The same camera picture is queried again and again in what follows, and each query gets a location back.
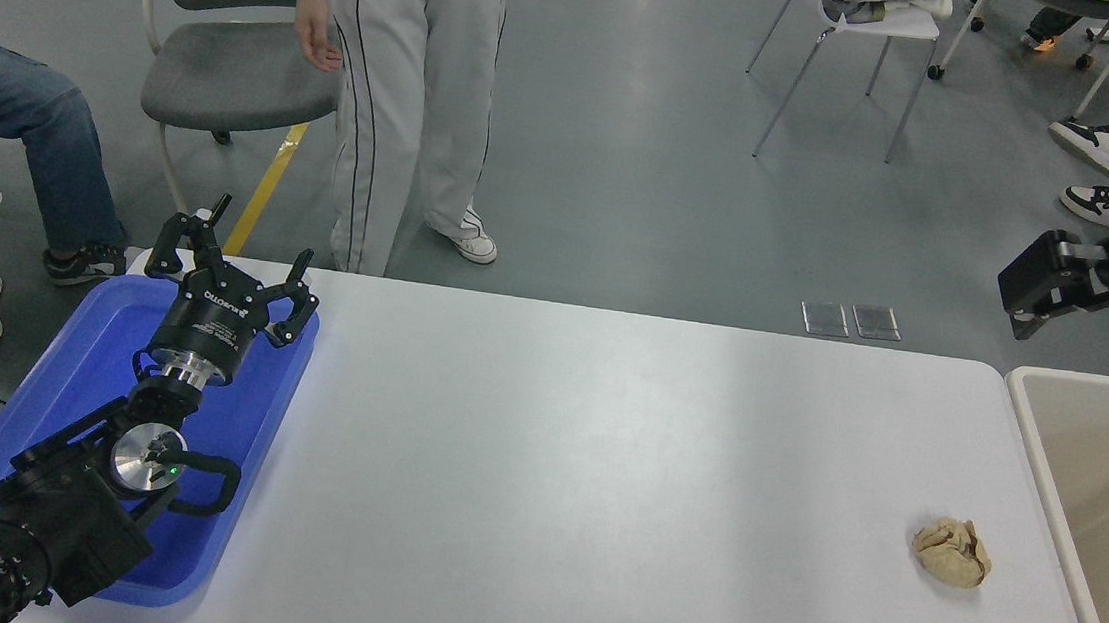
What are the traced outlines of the person's hand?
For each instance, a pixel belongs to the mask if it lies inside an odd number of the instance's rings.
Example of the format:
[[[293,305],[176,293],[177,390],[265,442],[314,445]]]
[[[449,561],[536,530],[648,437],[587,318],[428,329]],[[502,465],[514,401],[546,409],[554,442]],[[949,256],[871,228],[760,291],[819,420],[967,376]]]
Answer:
[[[296,0],[295,32],[301,51],[311,67],[324,72],[338,70],[343,57],[328,39],[329,0]]]

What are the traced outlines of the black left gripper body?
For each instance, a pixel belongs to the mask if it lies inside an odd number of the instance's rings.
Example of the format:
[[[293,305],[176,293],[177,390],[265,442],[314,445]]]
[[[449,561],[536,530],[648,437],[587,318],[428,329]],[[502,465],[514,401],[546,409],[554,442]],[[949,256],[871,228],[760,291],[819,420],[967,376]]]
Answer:
[[[184,274],[175,302],[154,333],[152,359],[192,353],[218,369],[240,369],[250,344],[268,321],[258,298],[263,283],[223,263]]]

